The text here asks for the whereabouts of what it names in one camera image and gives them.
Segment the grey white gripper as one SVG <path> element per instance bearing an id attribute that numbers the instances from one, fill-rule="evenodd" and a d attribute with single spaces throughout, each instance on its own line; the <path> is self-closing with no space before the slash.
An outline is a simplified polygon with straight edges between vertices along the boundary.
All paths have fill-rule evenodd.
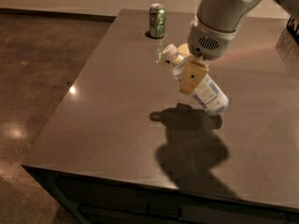
<path id="1" fill-rule="evenodd" d="M 237 31 L 238 21 L 195 15 L 187 38 L 189 52 L 196 57 L 204 56 L 210 61 L 219 59 L 230 47 Z M 203 64 L 186 62 L 179 91 L 191 94 L 207 72 L 208 68 Z"/>

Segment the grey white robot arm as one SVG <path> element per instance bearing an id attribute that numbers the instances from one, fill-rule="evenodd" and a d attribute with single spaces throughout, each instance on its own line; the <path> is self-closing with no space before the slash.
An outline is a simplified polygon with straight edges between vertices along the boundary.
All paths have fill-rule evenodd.
<path id="1" fill-rule="evenodd" d="M 296 20 L 299 0 L 274 0 Z M 203 60 L 220 58 L 230 47 L 241 22 L 261 0 L 201 0 L 191 23 L 187 45 Z"/>

